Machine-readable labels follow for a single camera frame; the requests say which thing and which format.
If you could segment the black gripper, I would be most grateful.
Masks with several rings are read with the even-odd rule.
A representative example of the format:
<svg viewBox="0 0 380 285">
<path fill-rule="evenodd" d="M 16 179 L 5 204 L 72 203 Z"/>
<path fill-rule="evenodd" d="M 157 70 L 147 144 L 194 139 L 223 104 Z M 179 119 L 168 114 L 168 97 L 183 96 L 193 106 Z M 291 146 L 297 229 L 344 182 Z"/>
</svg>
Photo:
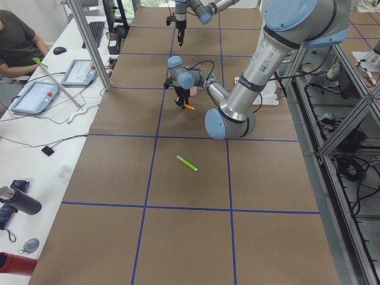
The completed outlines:
<svg viewBox="0 0 380 285">
<path fill-rule="evenodd" d="M 182 87 L 175 87 L 175 92 L 177 94 L 177 98 L 175 100 L 175 104 L 182 109 L 185 109 L 186 103 L 189 102 L 190 97 L 190 89 L 184 89 Z"/>
<path fill-rule="evenodd" d="M 178 43 L 179 46 L 183 45 L 183 33 L 185 32 L 186 29 L 186 20 L 178 20 L 176 19 L 176 28 L 178 29 Z"/>
</svg>

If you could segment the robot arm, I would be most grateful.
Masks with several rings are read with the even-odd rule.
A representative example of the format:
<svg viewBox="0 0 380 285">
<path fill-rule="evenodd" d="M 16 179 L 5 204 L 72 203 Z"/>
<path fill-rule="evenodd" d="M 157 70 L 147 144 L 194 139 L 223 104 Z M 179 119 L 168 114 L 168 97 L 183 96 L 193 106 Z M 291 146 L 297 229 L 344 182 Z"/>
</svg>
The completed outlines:
<svg viewBox="0 0 380 285">
<path fill-rule="evenodd" d="M 225 90 L 212 73 L 185 67 L 180 56 L 168 59 L 169 77 L 164 88 L 173 87 L 175 103 L 184 107 L 190 89 L 202 87 L 216 104 L 205 116 L 208 135 L 216 140 L 245 137 L 256 124 L 251 106 L 285 56 L 300 47 L 326 47 L 345 41 L 350 6 L 350 1 L 268 1 L 263 38 L 232 91 Z"/>
<path fill-rule="evenodd" d="M 175 23 L 178 30 L 178 43 L 179 46 L 182 46 L 187 25 L 186 15 L 188 8 L 194 12 L 203 25 L 206 25 L 212 20 L 214 15 L 238 2 L 239 0 L 220 0 L 211 1 L 209 4 L 204 5 L 200 0 L 175 1 L 175 11 L 166 18 L 166 25 L 169 26 L 171 22 Z"/>
</svg>

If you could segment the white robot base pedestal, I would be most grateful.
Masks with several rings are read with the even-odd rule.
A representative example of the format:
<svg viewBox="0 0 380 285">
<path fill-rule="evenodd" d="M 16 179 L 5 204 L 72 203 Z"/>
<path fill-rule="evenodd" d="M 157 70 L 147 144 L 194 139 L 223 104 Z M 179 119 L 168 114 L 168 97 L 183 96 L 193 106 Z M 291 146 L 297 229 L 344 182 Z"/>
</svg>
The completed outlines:
<svg viewBox="0 0 380 285">
<path fill-rule="evenodd" d="M 276 94 L 276 83 L 275 81 L 269 81 L 260 95 L 256 97 L 253 105 L 267 105 L 267 106 L 277 106 L 279 100 Z"/>
</svg>

